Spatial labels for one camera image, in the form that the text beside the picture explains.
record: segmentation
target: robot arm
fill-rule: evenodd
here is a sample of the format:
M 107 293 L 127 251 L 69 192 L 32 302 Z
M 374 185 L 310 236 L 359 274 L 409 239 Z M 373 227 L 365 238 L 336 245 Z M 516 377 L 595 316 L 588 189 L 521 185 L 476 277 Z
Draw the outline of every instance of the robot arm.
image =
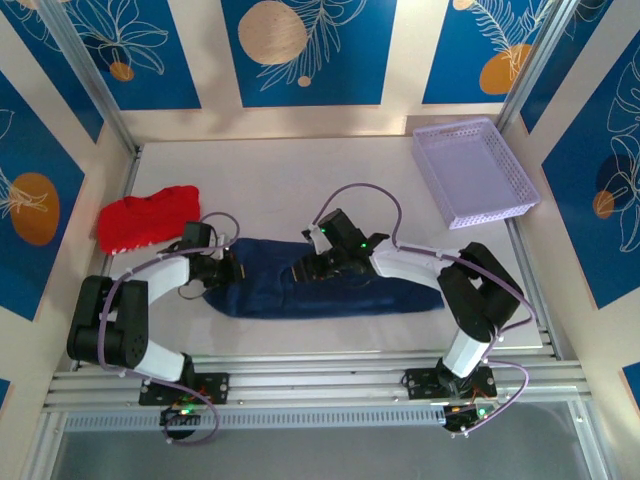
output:
M 211 227 L 190 222 L 182 240 L 170 250 L 209 247 Z M 218 244 L 224 244 L 219 238 Z M 134 275 L 122 284 L 112 304 L 105 335 L 105 359 L 108 364 L 128 368 L 141 375 L 169 382 L 185 382 L 193 365 L 188 355 L 172 352 L 149 339 L 149 305 L 165 293 L 202 281 L 215 288 L 241 280 L 242 267 L 225 250 L 217 258 L 202 254 L 170 258 Z M 114 281 L 110 277 L 90 276 L 82 283 L 76 310 L 67 338 L 67 353 L 74 360 L 98 363 L 100 314 Z
M 415 245 L 394 245 L 388 235 L 366 238 L 338 209 L 303 235 L 314 245 L 315 254 L 293 267 L 297 281 L 317 281 L 342 273 L 369 273 L 401 278 L 440 290 L 458 325 L 453 342 L 438 365 L 438 377 L 450 396 L 460 393 L 496 332 L 511 318 L 519 302 L 494 282 L 442 258 L 461 257 L 490 271 L 521 292 L 516 282 L 491 252 L 479 243 L 460 251 L 437 251 Z M 480 279 L 480 285 L 473 283 Z

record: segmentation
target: folded clothing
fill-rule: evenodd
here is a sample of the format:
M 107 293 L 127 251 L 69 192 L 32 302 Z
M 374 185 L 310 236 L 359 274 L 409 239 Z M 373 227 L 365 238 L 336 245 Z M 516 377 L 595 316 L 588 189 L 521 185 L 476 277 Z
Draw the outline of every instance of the folded clothing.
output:
M 440 292 L 397 278 L 371 275 L 296 283 L 291 266 L 313 247 L 306 243 L 241 238 L 231 246 L 245 279 L 204 295 L 232 317 L 308 319 L 423 312 L 442 308 Z
M 107 205 L 98 217 L 100 249 L 115 255 L 181 236 L 187 222 L 200 219 L 198 197 L 198 189 L 187 185 Z

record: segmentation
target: wall mural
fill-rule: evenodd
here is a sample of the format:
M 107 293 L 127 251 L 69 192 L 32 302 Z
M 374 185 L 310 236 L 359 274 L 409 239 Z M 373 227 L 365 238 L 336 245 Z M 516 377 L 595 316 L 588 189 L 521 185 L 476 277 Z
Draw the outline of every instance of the wall mural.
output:
M 520 115 L 531 132 L 613 0 L 580 0 Z
M 640 33 L 543 163 L 599 308 L 640 286 Z
M 31 0 L 1 0 L 0 6 L 58 87 L 60 74 L 71 69 Z M 122 110 L 200 108 L 167 0 L 67 0 L 63 6 Z
M 5 400 L 9 397 L 11 389 L 11 382 L 0 378 L 0 417 L 2 416 L 2 406 Z
M 30 0 L 0 0 L 0 10 L 20 35 L 87 134 L 96 142 L 104 120 L 71 67 L 59 53 L 58 45 L 34 10 L 33 3 Z
M 222 0 L 222 8 L 243 106 L 380 103 L 395 0 Z
M 0 306 L 34 319 L 83 179 L 0 74 Z
M 629 390 L 631 390 L 631 395 L 640 408 L 640 362 L 624 367 L 622 372 L 629 385 Z
M 422 103 L 502 102 L 556 0 L 451 0 Z

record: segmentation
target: leaf drawing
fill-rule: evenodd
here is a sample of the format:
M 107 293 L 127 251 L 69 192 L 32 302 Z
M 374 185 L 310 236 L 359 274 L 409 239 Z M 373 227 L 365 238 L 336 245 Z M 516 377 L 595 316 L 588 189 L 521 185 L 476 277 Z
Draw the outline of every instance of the leaf drawing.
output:
M 516 17 L 507 0 L 472 0 L 467 10 L 476 16 L 480 33 L 493 44 L 494 51 L 509 60 L 509 75 L 514 79 L 522 65 L 522 46 L 540 29 L 556 0 L 541 0 L 534 8 L 532 0 L 524 13 Z
M 580 0 L 569 19 L 569 23 L 567 23 L 564 29 L 565 35 L 573 40 L 578 23 L 595 22 L 604 11 L 604 7 L 608 1 L 609 0 Z
M 0 140 L 9 132 L 15 112 L 0 109 Z M 19 188 L 16 188 L 5 176 L 0 168 L 0 218 L 5 218 L 11 210 L 20 211 L 20 207 L 29 207 L 41 212 L 46 212 L 47 207 L 42 202 L 47 194 L 34 196 Z
M 322 70 L 324 63 L 331 61 L 332 52 L 340 53 L 341 41 L 338 28 L 356 18 L 364 9 L 367 0 L 358 0 L 359 4 L 347 14 L 347 6 L 355 0 L 290 0 L 281 3 L 288 5 L 302 20 L 306 30 L 306 45 L 294 59 L 275 65 L 262 65 L 257 75 L 264 78 L 260 91 L 284 81 L 287 85 L 307 78 L 309 80 Z
M 615 164 L 594 201 L 595 213 L 600 218 L 620 214 L 622 253 L 633 252 L 640 246 L 640 142 L 632 135 L 637 134 L 639 126 L 640 48 L 616 85 L 607 118 L 607 130 L 613 134 L 611 150 Z
M 37 10 L 17 0 L 2 1 L 31 36 L 60 51 Z M 62 6 L 99 69 L 121 81 L 133 79 L 132 66 L 164 73 L 164 63 L 154 49 L 167 42 L 169 32 L 138 20 L 138 0 L 70 0 Z

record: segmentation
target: white table surface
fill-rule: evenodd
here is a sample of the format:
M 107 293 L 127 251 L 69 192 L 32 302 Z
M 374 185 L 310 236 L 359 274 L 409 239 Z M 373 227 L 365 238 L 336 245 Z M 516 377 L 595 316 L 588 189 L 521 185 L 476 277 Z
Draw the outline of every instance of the white table surface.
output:
M 240 222 L 241 236 L 303 242 L 300 232 L 327 197 L 351 182 L 376 183 L 397 196 L 404 210 L 400 241 L 442 248 L 484 243 L 523 285 L 503 222 L 447 229 L 414 164 L 411 139 L 406 137 L 147 144 L 132 195 L 148 196 L 171 185 L 195 185 L 200 189 L 203 214 L 231 213 Z M 371 189 L 342 193 L 328 211 L 337 207 L 365 235 L 390 233 L 396 218 L 392 202 Z M 229 220 L 212 220 L 219 233 L 233 234 Z M 148 260 L 164 245 L 116 255 L 111 275 Z M 512 322 L 524 318 L 526 311 L 520 307 Z M 183 300 L 176 291 L 150 308 L 151 338 L 190 354 L 445 350 L 455 331 L 448 309 L 373 317 L 253 320 L 227 317 L 203 299 Z M 537 347 L 541 341 L 534 324 L 509 332 L 500 346 Z

